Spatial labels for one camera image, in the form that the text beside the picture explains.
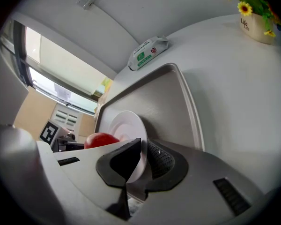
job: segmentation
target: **yellow flower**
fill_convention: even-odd
[[[271,37],[275,37],[276,36],[276,34],[272,30],[267,30],[266,32],[264,32],[264,35],[269,35]]]
[[[244,16],[249,16],[252,14],[252,7],[249,3],[239,2],[237,7],[238,11]]]

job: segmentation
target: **black slot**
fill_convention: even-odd
[[[60,166],[64,166],[64,165],[75,163],[78,161],[80,161],[80,160],[77,157],[71,157],[71,158],[59,160],[57,162],[59,163]]]
[[[250,208],[249,203],[238,193],[238,191],[227,179],[221,178],[218,180],[214,180],[213,183],[219,190],[235,216],[243,213],[248,208]]]

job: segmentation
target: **white wall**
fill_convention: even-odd
[[[76,1],[25,0],[17,11],[66,37],[71,46],[31,27],[66,50],[78,46],[97,59],[78,56],[77,48],[70,51],[86,63],[99,71],[107,65],[116,73],[127,64],[138,43],[152,36],[167,36],[211,17],[237,13],[236,0],[96,0],[90,11],[78,7]],[[111,71],[102,70],[113,78]]]

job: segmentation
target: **red apple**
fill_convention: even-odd
[[[115,138],[113,135],[107,133],[94,133],[89,135],[85,140],[84,149],[101,147],[112,143],[117,143],[119,141],[120,140],[118,138]]]

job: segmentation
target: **wet wipes package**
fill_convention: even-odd
[[[130,70],[136,71],[161,54],[168,46],[169,41],[166,37],[152,37],[132,52],[127,65]]]

